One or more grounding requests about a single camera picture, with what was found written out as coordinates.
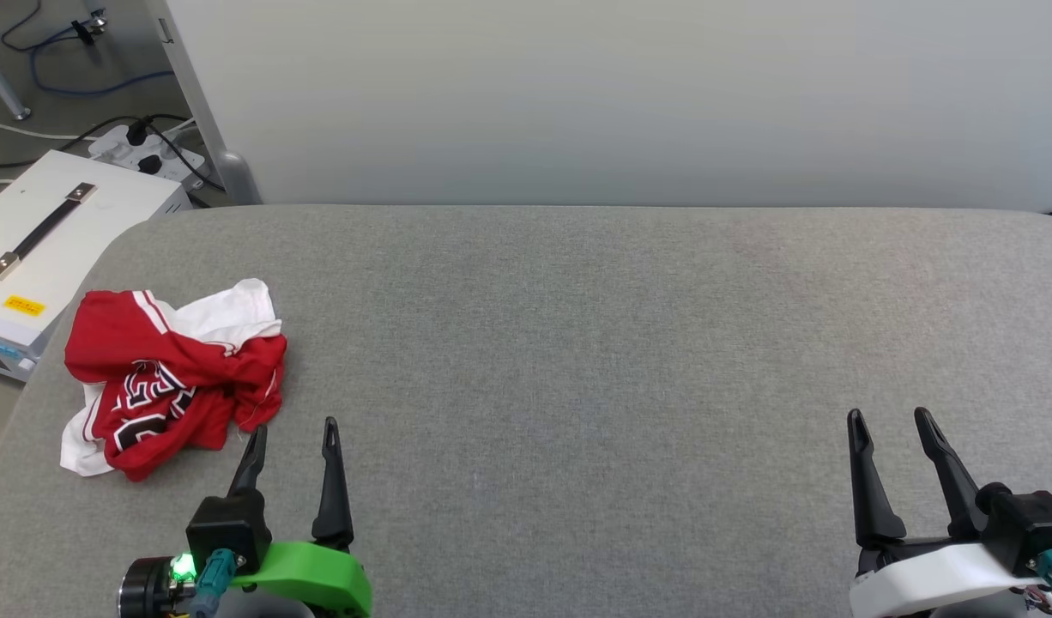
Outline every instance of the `floor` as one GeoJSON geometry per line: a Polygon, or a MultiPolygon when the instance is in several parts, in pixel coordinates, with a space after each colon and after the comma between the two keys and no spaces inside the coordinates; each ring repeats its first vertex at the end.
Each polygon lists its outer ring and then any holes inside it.
{"type": "MultiPolygon", "coordinates": [[[[16,46],[34,44],[52,33],[66,27],[72,20],[86,19],[86,2],[46,2],[29,23],[13,33],[9,39],[16,46]]],[[[0,0],[0,34],[26,16],[32,2],[0,0]]],[[[141,0],[107,0],[109,26],[100,36],[95,47],[86,48],[75,42],[58,43],[44,49],[37,58],[40,75],[49,86],[74,89],[99,89],[125,81],[134,76],[169,69],[164,48],[157,39],[151,17],[141,0]]],[[[28,56],[13,52],[0,43],[0,68],[16,87],[24,105],[32,109],[31,118],[16,122],[0,101],[0,123],[19,126],[36,133],[72,134],[78,136],[105,119],[117,116],[145,116],[145,114],[176,114],[189,116],[179,83],[173,77],[162,77],[135,83],[124,91],[116,91],[100,98],[63,98],[40,91],[32,81],[28,56]]],[[[42,156],[48,148],[63,142],[20,136],[0,129],[0,163],[2,161],[31,160],[42,156]]],[[[206,154],[200,145],[186,144],[194,152],[206,154]]],[[[86,144],[73,149],[86,154],[86,144]]],[[[0,170],[0,179],[15,179],[25,167],[0,170]]],[[[201,199],[216,206],[226,204],[221,193],[211,188],[197,192],[201,199]]],[[[0,434],[7,426],[21,385],[15,380],[0,377],[0,434]]]]}

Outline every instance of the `blue cable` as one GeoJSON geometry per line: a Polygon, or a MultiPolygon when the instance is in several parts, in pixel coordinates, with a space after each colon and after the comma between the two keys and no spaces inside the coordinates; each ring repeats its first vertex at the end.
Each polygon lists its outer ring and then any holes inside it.
{"type": "Polygon", "coordinates": [[[59,33],[57,33],[57,35],[53,35],[50,36],[50,38],[43,40],[42,43],[38,43],[35,46],[35,49],[31,51],[31,78],[35,79],[35,85],[38,86],[40,91],[46,91],[46,93],[52,93],[55,95],[67,95],[67,97],[101,97],[102,95],[108,95],[110,93],[114,93],[114,91],[121,91],[122,87],[134,85],[134,83],[137,83],[139,81],[145,81],[146,79],[155,79],[158,77],[175,75],[174,72],[170,71],[149,73],[148,75],[141,75],[139,77],[135,77],[134,79],[128,79],[128,81],[123,81],[122,83],[119,83],[117,86],[103,87],[102,91],[65,91],[62,87],[46,86],[39,79],[39,63],[37,62],[37,55],[39,55],[39,52],[42,51],[44,46],[53,45],[54,43],[57,43],[59,40],[76,39],[76,36],[66,36],[66,38],[63,39],[59,38],[60,35],[64,35],[64,33],[73,31],[75,31],[74,27],[72,26],[66,27],[64,28],[64,31],[60,31],[59,33]]]}

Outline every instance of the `gray fabric cover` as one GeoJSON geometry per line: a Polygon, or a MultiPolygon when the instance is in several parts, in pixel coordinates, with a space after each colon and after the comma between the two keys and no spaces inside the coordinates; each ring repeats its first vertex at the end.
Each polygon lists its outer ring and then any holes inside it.
{"type": "MultiPolygon", "coordinates": [[[[867,208],[248,206],[168,216],[84,288],[259,277],[290,340],[259,489],[309,536],[342,427],[378,616],[845,616],[845,415],[940,535],[911,411],[1052,491],[1052,218],[867,208]]],[[[108,616],[243,448],[141,484],[57,465],[67,322],[0,444],[0,616],[108,616]]]]}

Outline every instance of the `white box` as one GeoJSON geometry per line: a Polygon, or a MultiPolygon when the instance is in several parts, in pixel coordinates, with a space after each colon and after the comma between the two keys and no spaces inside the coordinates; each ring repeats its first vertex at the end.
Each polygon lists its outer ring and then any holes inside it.
{"type": "Polygon", "coordinates": [[[0,257],[79,183],[95,184],[94,195],[0,281],[0,374],[24,382],[64,306],[106,246],[137,223],[189,208],[184,188],[174,180],[53,151],[0,193],[0,257]]]}

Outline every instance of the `yellow label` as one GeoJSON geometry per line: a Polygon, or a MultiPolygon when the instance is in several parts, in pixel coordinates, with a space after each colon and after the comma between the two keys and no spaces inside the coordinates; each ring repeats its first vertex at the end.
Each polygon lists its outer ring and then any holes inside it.
{"type": "Polygon", "coordinates": [[[44,312],[44,304],[40,302],[35,302],[33,300],[26,300],[19,296],[8,296],[7,301],[3,304],[8,310],[15,310],[16,312],[22,312],[27,314],[27,316],[39,317],[44,312]]]}

